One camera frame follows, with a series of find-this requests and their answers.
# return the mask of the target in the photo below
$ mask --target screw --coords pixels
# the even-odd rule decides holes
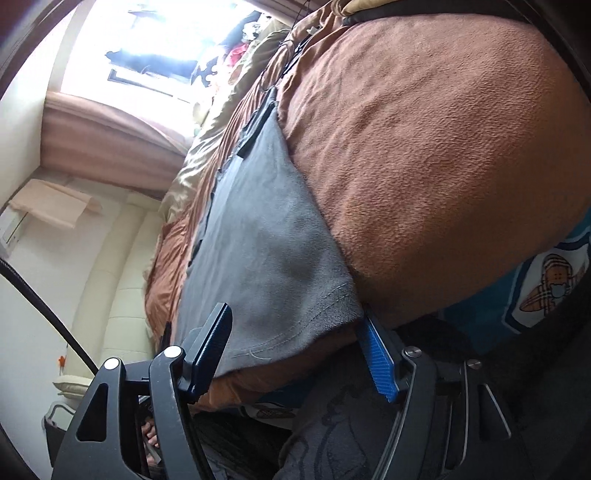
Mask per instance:
[[[404,353],[410,358],[419,358],[423,351],[417,346],[408,346],[404,349]]]
[[[476,360],[475,358],[471,358],[466,362],[468,368],[473,370],[480,370],[482,368],[482,362],[480,360]]]
[[[107,370],[113,370],[115,368],[117,368],[119,366],[119,359],[118,358],[109,358],[107,360],[105,360],[105,363],[103,364],[103,366],[107,369]]]
[[[178,345],[171,345],[164,351],[164,356],[167,358],[177,358],[182,353]]]

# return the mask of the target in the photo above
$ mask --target air conditioner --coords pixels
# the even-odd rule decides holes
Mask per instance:
[[[0,257],[8,258],[29,220],[27,212],[7,206],[0,214]]]

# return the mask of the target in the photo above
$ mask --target black bracket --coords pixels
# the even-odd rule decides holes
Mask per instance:
[[[187,403],[204,394],[232,330],[232,311],[218,303],[183,347],[152,361],[109,358],[90,384],[61,444],[54,480],[149,478],[138,397],[150,395],[158,442],[170,480],[214,480]]]
[[[389,370],[398,414],[372,480],[534,480],[517,426],[480,361],[436,362],[370,312],[358,337],[366,358],[375,360],[379,347],[398,362]],[[379,367],[372,376],[381,390]]]

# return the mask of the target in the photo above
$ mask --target brown blanket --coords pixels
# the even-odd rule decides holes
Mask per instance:
[[[321,22],[280,84],[290,153],[362,300],[399,325],[466,298],[561,240],[589,208],[591,115],[533,27],[475,15]],[[194,203],[164,227],[148,281],[155,333],[176,316],[195,227],[288,43],[238,106]],[[297,357],[217,378],[200,408],[254,401],[314,368],[351,331]]]

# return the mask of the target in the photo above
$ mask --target pillow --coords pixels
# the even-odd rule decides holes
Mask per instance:
[[[61,375],[53,381],[53,384],[60,390],[58,395],[79,400],[84,397],[91,382],[91,378],[78,377],[77,375]]]

